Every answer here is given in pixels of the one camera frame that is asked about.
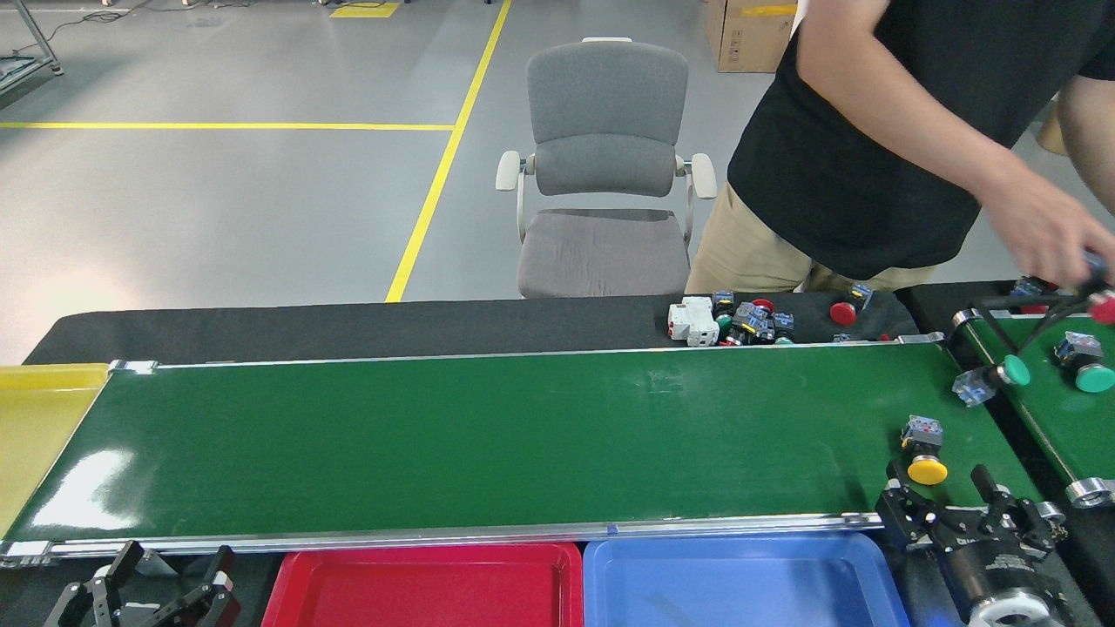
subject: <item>metal rack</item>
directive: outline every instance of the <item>metal rack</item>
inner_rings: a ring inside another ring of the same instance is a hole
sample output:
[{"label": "metal rack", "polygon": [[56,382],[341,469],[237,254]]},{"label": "metal rack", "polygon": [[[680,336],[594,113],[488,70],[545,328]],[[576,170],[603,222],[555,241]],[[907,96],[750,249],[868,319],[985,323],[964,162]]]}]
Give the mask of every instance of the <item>metal rack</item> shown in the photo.
[{"label": "metal rack", "polygon": [[23,22],[27,25],[28,30],[31,31],[31,36],[35,37],[35,41],[41,54],[35,56],[33,60],[30,60],[27,65],[0,78],[0,94],[8,91],[45,67],[49,67],[50,71],[55,73],[55,76],[62,75],[62,66],[58,62],[58,57],[55,56],[55,51],[50,49],[50,44],[47,42],[47,38],[43,37],[42,31],[39,30],[39,25],[35,23],[35,18],[32,18],[30,11],[27,10],[27,6],[23,4],[23,0],[11,0],[11,3],[16,6],[16,11],[18,11],[23,18]]}]

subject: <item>yellow tray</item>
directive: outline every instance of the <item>yellow tray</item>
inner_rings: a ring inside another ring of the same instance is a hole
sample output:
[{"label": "yellow tray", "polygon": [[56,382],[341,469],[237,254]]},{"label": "yellow tray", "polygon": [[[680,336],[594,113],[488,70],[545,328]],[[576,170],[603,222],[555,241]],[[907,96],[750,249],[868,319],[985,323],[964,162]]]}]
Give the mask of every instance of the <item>yellow tray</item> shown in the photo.
[{"label": "yellow tray", "polygon": [[0,366],[0,539],[107,378],[106,364]]}]

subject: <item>chair seat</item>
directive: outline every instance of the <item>chair seat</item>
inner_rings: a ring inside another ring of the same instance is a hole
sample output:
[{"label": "chair seat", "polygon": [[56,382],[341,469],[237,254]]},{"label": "chair seat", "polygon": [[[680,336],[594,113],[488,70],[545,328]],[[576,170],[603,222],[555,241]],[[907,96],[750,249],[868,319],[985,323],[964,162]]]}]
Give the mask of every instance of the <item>chair seat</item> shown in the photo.
[{"label": "chair seat", "polygon": [[680,295],[688,276],[677,218],[663,210],[540,211],[518,259],[526,298]]}]

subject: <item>cardboard box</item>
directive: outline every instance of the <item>cardboard box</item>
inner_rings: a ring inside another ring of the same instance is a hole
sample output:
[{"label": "cardboard box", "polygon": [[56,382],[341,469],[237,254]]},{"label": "cardboard box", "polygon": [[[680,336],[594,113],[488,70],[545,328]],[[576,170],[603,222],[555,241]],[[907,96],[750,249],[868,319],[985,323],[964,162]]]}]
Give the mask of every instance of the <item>cardboard box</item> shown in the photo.
[{"label": "cardboard box", "polygon": [[710,0],[708,41],[712,46],[717,71],[777,69],[789,42],[796,12],[796,2]]}]

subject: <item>black t-shirt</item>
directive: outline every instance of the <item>black t-shirt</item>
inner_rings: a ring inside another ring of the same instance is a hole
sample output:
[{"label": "black t-shirt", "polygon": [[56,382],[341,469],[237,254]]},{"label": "black t-shirt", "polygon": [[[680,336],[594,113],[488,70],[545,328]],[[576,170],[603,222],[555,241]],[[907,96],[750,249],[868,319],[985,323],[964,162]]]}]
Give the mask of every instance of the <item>black t-shirt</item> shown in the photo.
[{"label": "black t-shirt", "polygon": [[[1115,0],[894,0],[875,36],[938,102],[1004,146],[1074,75],[1115,80]],[[802,81],[796,59],[795,36],[728,165],[740,199],[852,279],[956,257],[976,199],[857,131]]]}]

